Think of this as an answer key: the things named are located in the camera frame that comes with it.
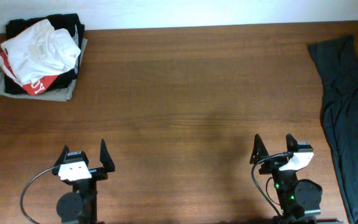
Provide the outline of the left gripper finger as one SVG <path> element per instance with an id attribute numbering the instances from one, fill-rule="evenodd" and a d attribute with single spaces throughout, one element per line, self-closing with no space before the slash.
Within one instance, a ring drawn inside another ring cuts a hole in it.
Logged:
<path id="1" fill-rule="evenodd" d="M 54 163 L 54 167 L 59 167 L 60 165 L 62 165 L 65 162 L 65 158 L 67 156 L 67 154 L 69 153 L 69 148 L 67 145 L 65 145 L 63 147 L 63 150 L 61 152 L 61 154 L 59 155 L 58 159 L 56 160 L 56 162 Z"/>
<path id="2" fill-rule="evenodd" d="M 107 149 L 104 139 L 101 140 L 99 161 L 102 163 L 106 172 L 114 172 L 115 171 L 114 162 L 111 159 L 110 154 L 108 153 L 108 149 Z"/>

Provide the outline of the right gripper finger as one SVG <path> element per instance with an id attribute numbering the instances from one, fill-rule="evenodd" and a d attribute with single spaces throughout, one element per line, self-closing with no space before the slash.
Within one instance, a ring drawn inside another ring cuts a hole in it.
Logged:
<path id="1" fill-rule="evenodd" d="M 267 149 L 259 134 L 254 136 L 254 146 L 250 157 L 250 164 L 256 164 L 269 156 Z"/>
<path id="2" fill-rule="evenodd" d="M 287 142 L 287 151 L 288 152 L 297 152 L 298 151 L 298 142 L 290 133 L 288 133 L 286 135 L 286 142 Z"/>

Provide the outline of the white t-shirt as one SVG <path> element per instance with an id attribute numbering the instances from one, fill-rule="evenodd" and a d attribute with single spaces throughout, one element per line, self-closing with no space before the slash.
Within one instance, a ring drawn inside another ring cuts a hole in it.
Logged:
<path id="1" fill-rule="evenodd" d="M 21 85 L 74 69 L 81 50 L 67 29 L 56 30 L 48 19 L 6 40 L 1 48 Z"/>

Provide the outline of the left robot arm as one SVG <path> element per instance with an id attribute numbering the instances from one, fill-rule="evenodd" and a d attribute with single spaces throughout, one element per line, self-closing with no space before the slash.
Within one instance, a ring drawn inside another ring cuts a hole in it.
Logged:
<path id="1" fill-rule="evenodd" d="M 97 182 L 108 179 L 115 165 L 108 153 L 105 140 L 101 140 L 99 161 L 101 167 L 88 167 L 84 151 L 71 152 L 65 146 L 54 164 L 52 174 L 72 187 L 60 197 L 56 210 L 63 224 L 94 224 L 98 222 Z"/>

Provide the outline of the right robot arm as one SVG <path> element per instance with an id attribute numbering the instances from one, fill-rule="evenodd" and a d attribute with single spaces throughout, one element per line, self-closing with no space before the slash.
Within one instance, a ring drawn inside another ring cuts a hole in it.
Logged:
<path id="1" fill-rule="evenodd" d="M 270 155 L 259 134 L 254 136 L 254 146 L 250 156 L 251 177 L 276 215 L 272 223 L 279 224 L 329 224 L 340 223 L 335 219 L 317 219 L 321 214 L 320 203 L 323 188 L 310 179 L 299 179 L 296 172 L 309 165 L 314 149 L 308 142 L 299 142 L 291 134 L 286 135 L 287 151 Z M 268 193 L 258 184 L 255 177 L 256 167 L 260 166 L 260 175 L 269 175 L 277 193 L 278 202 L 274 202 Z"/>

